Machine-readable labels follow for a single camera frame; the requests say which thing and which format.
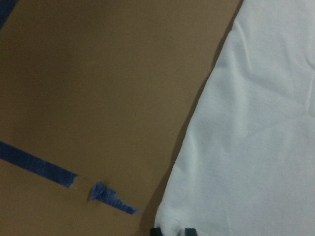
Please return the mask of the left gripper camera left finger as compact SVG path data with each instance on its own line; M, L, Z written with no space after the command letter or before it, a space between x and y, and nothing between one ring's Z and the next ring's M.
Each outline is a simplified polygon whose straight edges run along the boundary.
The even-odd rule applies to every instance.
M161 232L161 228L151 228L150 229L150 236L163 236Z

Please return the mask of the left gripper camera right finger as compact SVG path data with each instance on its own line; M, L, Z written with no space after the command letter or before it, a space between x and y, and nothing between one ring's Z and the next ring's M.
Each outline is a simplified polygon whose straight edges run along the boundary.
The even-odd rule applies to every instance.
M185 228L185 236L196 236L195 228Z

